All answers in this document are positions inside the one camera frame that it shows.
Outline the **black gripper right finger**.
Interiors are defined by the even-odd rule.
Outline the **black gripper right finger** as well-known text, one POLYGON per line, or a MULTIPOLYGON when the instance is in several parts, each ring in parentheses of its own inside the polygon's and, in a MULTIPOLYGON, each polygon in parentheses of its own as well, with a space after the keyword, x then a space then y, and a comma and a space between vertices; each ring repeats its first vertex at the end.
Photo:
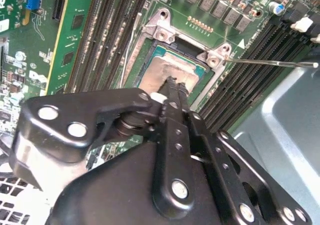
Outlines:
POLYGON ((184 83, 177 85, 191 150, 204 170, 224 225, 311 225, 306 210, 226 131, 211 134, 189 109, 184 83))

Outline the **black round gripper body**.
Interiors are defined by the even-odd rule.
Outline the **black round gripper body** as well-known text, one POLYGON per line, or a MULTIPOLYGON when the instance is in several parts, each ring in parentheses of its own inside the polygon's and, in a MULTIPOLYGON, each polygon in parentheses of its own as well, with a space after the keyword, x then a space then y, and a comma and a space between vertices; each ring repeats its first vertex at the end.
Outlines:
POLYGON ((52 225, 234 225, 219 208, 203 165, 192 160, 193 209, 181 219, 162 216, 152 199, 156 144, 147 143, 118 155, 72 181, 59 195, 52 225))

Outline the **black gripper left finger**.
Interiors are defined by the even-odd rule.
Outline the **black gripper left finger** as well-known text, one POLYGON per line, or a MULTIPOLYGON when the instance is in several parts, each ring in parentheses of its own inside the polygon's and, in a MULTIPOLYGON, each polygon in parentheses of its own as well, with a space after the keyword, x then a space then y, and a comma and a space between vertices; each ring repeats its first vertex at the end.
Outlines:
POLYGON ((157 93, 139 88, 33 97, 21 107, 9 163, 14 173, 50 195, 53 207, 75 179, 138 145, 154 143, 152 201, 168 219, 195 202, 191 151, 178 84, 157 93))

